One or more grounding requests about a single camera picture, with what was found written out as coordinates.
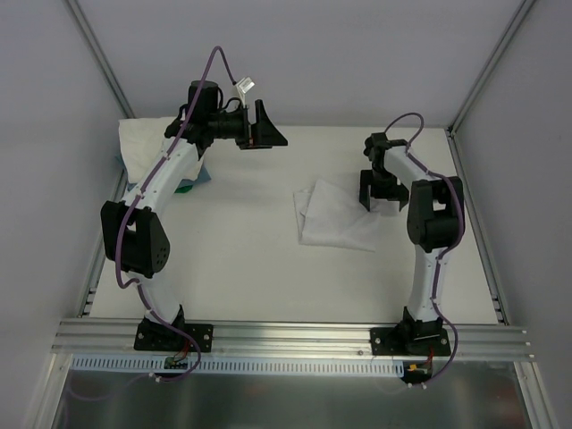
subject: white cloth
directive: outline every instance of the white cloth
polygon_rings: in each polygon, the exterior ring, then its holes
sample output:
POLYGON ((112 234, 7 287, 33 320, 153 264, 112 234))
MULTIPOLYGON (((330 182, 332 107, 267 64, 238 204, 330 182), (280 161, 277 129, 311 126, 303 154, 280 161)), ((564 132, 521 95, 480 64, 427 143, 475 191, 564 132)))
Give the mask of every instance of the white cloth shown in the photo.
MULTIPOLYGON (((161 151, 164 141, 172 141, 164 137, 164 131, 173 119, 140 118, 119 121, 119 144, 129 183, 137 183, 143 179, 161 151)), ((204 159, 202 156, 198 163, 185 173, 183 179, 196 180, 204 159)))
POLYGON ((294 193, 294 207, 300 244, 375 251, 380 215, 359 204, 357 193, 318 179, 294 193))

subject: black mounting bracket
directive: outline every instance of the black mounting bracket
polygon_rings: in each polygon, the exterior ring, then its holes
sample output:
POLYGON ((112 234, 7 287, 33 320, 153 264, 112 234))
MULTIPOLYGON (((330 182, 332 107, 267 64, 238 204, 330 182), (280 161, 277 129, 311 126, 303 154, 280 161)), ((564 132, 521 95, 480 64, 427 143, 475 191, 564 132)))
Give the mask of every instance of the black mounting bracket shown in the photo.
MULTIPOLYGON (((172 322, 172 326, 190 335, 198 344, 201 353, 210 353, 213 346, 214 327, 211 324, 187 324, 182 307, 172 322)), ((161 324, 151 322, 146 317, 139 323, 133 348, 139 351, 180 351, 185 339, 161 324)), ((191 344, 189 351, 196 351, 191 344)))
POLYGON ((414 320, 407 308, 403 319, 392 328, 371 328, 369 330, 372 354, 374 356, 450 356, 447 331, 442 320, 432 322, 414 320))

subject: aluminum frame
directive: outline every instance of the aluminum frame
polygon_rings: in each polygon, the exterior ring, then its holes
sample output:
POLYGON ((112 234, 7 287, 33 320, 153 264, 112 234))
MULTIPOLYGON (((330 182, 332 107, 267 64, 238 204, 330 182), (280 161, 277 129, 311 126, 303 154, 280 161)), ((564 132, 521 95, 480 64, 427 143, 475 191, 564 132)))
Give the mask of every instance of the aluminum frame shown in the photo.
POLYGON ((481 257, 481 263, 483 264, 484 276, 489 285, 489 290, 491 292, 492 302, 495 306, 495 310, 498 314, 499 323, 509 324, 510 323, 510 313, 507 305, 507 300, 505 294, 502 291, 497 279, 498 267, 493 262, 489 249, 491 248, 489 241, 484 232, 482 223, 480 221, 480 216, 476 211, 475 203, 473 202, 473 196, 471 193, 470 183, 467 181, 467 176, 465 175, 465 169, 461 163, 459 155, 459 144, 458 139, 452 136, 449 131, 446 131, 447 140, 449 141, 449 149, 451 156, 453 158, 453 163, 455 164, 455 169, 459 178, 464 183, 465 192, 465 205, 467 206, 468 216, 471 219, 471 224, 473 226, 473 233, 475 235, 476 247, 479 251, 479 256, 481 257))
POLYGON ((31 415, 33 417, 31 421, 27 422, 26 427, 32 427, 33 429, 49 429, 52 427, 57 413, 63 409, 59 406, 60 398, 71 362, 72 354, 52 354, 49 370, 42 382, 40 401, 32 410, 31 415))
MULTIPOLYGON (((133 350, 133 341, 139 322, 137 319, 92 317, 63 319, 52 351, 137 353, 133 350)), ((214 325, 211 355, 236 358, 372 359, 369 330, 392 327, 392 324, 208 323, 214 325)), ((458 326, 458 333, 459 361, 534 360, 532 346, 523 328, 462 324, 458 326)), ((408 357, 400 356, 375 358, 408 360, 408 357)))
POLYGON ((123 93, 123 89, 119 84, 119 81, 115 77, 114 69, 112 69, 111 64, 107 60, 107 56, 101 48, 101 45, 99 45, 96 33, 94 33, 91 28, 91 24, 83 12, 83 9, 81 9, 80 4, 77 0, 63 0, 63 4, 70 12, 70 16, 75 22, 78 32, 86 42, 89 52, 96 60, 97 68, 101 71, 107 86, 115 98, 115 102, 123 113, 123 116, 126 118, 136 118, 137 116, 133 113, 133 109, 131 108, 127 97, 123 93))
MULTIPOLYGON (((110 199, 112 201, 119 201, 125 188, 127 187, 127 174, 125 171, 119 173, 117 182, 115 183, 114 190, 110 199)), ((101 275, 101 270, 104 268, 105 262, 105 252, 104 252, 104 236, 100 231, 97 235, 97 247, 96 251, 91 258, 91 263, 89 265, 89 272, 87 280, 85 281, 83 293, 80 295, 80 301, 76 303, 75 308, 77 308, 77 317, 83 317, 89 315, 91 309, 91 303, 95 297, 97 284, 99 283, 99 276, 101 275)))
POLYGON ((559 424, 554 409, 547 400, 538 365, 535 362, 515 362, 514 366, 532 427, 558 429, 559 424))
POLYGON ((457 115, 455 116, 455 119, 450 125, 450 132, 453 136, 457 133, 461 124, 463 123, 468 113, 470 112, 471 108, 473 107, 473 104, 475 103, 479 94, 483 91, 484 86, 488 82, 489 78, 492 76, 492 73, 499 64, 499 61, 509 48, 510 43, 517 35, 518 30, 520 29, 526 17, 532 10, 536 1, 537 0, 522 0, 520 2, 520 5, 516 9, 514 15, 512 15, 510 22, 507 24, 507 28, 500 36, 499 41, 497 42, 491 54, 487 58, 486 63, 484 64, 483 69, 477 76, 475 83, 473 84, 473 87, 471 87, 467 95, 467 98, 465 98, 465 101, 459 108, 457 115))

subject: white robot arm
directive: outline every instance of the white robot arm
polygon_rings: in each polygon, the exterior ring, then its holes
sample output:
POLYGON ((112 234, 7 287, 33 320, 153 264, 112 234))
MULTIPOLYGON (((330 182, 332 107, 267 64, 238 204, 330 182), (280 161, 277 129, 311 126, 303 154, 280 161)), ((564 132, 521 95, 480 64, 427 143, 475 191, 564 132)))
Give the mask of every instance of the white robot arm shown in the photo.
POLYGON ((256 122, 250 124, 248 108, 241 99, 237 99, 239 106, 234 111, 227 112, 221 108, 218 85, 210 81, 204 81, 202 89, 200 85, 198 81, 191 84, 189 102, 167 127, 162 150, 145 177, 122 201, 107 201, 101 209, 105 255, 118 265, 120 287, 137 284, 145 307, 153 309, 139 324, 135 349, 181 349, 183 338, 169 326, 184 331, 185 317, 162 272, 171 249, 161 216, 184 173, 198 162, 215 139, 234 139, 240 149, 288 145, 268 118, 262 100, 255 102, 256 122), (192 110, 189 106, 195 99, 192 110), (192 114, 185 122, 183 113, 188 109, 192 114), (178 133, 181 139, 173 145, 178 133), (126 284, 122 283, 122 272, 130 277, 126 284))
POLYGON ((399 201, 400 208, 409 204, 407 230, 416 251, 403 318, 394 328, 372 329, 372 350, 375 355, 448 356, 439 305, 450 250, 464 232, 462 182, 429 172, 408 151, 405 140, 388 140, 383 132, 366 140, 364 154, 372 169, 361 172, 360 202, 368 210, 370 198, 399 201), (434 208, 435 201, 442 208, 434 208))

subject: cable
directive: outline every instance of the cable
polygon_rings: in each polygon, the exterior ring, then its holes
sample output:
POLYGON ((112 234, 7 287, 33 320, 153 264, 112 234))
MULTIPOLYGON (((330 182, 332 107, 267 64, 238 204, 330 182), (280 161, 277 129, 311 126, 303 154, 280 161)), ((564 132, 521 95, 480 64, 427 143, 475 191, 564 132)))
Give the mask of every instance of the cable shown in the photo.
POLYGON ((221 87, 216 87, 216 90, 218 91, 218 95, 221 96, 218 100, 218 110, 221 110, 224 103, 224 93, 221 87))
POLYGON ((177 361, 177 362, 181 362, 182 360, 184 360, 187 357, 188 353, 189 353, 189 342, 185 340, 185 345, 182 346, 181 350, 179 350, 177 353, 172 355, 172 360, 177 361))
POLYGON ((421 364, 421 365, 427 365, 427 364, 429 364, 431 367, 433 367, 433 358, 434 358, 434 356, 435 356, 435 353, 434 353, 433 347, 431 347, 431 352, 429 353, 429 357, 428 357, 427 360, 426 360, 423 364, 421 364))
POLYGON ((83 402, 99 402, 100 400, 109 400, 111 399, 113 396, 115 396, 116 394, 120 393, 121 391, 124 391, 125 389, 127 389, 129 386, 131 386, 132 384, 134 384, 135 382, 138 382, 139 380, 142 380, 144 378, 149 378, 149 374, 145 373, 145 374, 138 374, 135 377, 131 378, 128 382, 126 382, 123 386, 120 386, 118 389, 115 389, 113 391, 110 391, 109 393, 106 393, 105 395, 100 395, 100 396, 84 396, 80 393, 77 393, 75 391, 72 390, 72 373, 70 373, 70 376, 68 378, 68 382, 67 382, 67 386, 65 388, 65 392, 68 393, 72 398, 74 398, 75 400, 82 400, 83 402))
POLYGON ((231 102, 233 102, 233 101, 238 101, 238 102, 239 102, 239 105, 242 105, 242 102, 240 101, 240 98, 238 98, 238 97, 231 97, 231 98, 229 98, 228 101, 226 102, 226 105, 224 105, 224 107, 220 107, 218 110, 221 111, 221 110, 226 110, 226 109, 228 109, 228 108, 229 108, 229 105, 230 105, 231 102))
POLYGON ((429 383, 430 381, 434 380, 435 378, 440 376, 442 373, 444 373, 445 370, 450 366, 450 364, 455 359, 455 356, 457 356, 457 350, 458 350, 457 326, 455 326, 455 324, 453 324, 453 322, 451 320, 449 320, 447 317, 445 317, 445 315, 439 309, 439 305, 437 304, 437 286, 439 284, 439 274, 441 272, 441 261, 445 257, 445 255, 447 255, 449 252, 451 252, 461 242, 461 239, 463 238, 463 234, 465 233, 465 220, 464 220, 463 215, 462 215, 463 212, 462 212, 462 208, 461 208, 461 203, 458 199, 457 192, 455 191, 455 188, 453 187, 453 184, 451 183, 450 179, 448 177, 442 175, 442 174, 439 174, 437 172, 432 172, 431 170, 429 170, 421 161, 419 161, 410 152, 411 145, 413 144, 413 141, 419 136, 419 134, 421 134, 421 131, 423 131, 423 129, 425 127, 425 118, 423 117, 423 115, 418 114, 417 112, 410 112, 408 114, 403 114, 403 115, 397 117, 396 119, 394 119, 387 126, 387 128, 385 128, 384 132, 387 132, 397 122, 399 122, 403 118, 406 118, 409 116, 415 116, 415 117, 419 118, 419 128, 417 129, 417 131, 413 135, 413 137, 411 137, 411 139, 409 139, 407 145, 405 146, 405 154, 406 154, 407 158, 409 158, 413 162, 413 164, 415 164, 417 167, 419 167, 421 170, 423 170, 423 172, 425 172, 426 174, 433 176, 437 179, 441 179, 445 182, 445 184, 447 185, 447 188, 449 189, 450 194, 452 195, 453 205, 455 206, 455 214, 457 215, 457 218, 458 218, 458 232, 457 232, 457 238, 455 239, 455 242, 453 242, 453 244, 448 246, 446 249, 444 249, 439 254, 439 256, 437 256, 437 266, 435 267, 435 275, 433 277, 433 286, 432 286, 432 291, 431 291, 431 302, 433 303, 433 308, 435 310, 435 313, 437 313, 437 316, 439 316, 443 320, 443 322, 445 322, 446 325, 448 325, 449 328, 451 328, 451 330, 453 331, 453 336, 455 337, 455 344, 453 345, 453 350, 450 353, 449 360, 445 363, 443 368, 441 368, 441 370, 439 370, 438 373, 433 375, 427 382, 425 382, 425 383, 429 383))

